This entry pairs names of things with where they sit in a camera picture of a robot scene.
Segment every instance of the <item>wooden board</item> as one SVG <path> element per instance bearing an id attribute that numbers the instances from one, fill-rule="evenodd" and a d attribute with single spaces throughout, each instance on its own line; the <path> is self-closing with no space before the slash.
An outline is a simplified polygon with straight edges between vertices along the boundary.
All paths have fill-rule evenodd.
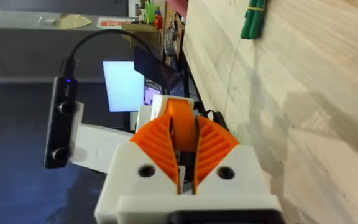
<path id="1" fill-rule="evenodd" d="M 358 1 L 189 1 L 183 50 L 206 109 L 255 148 L 288 223 L 358 223 Z"/>

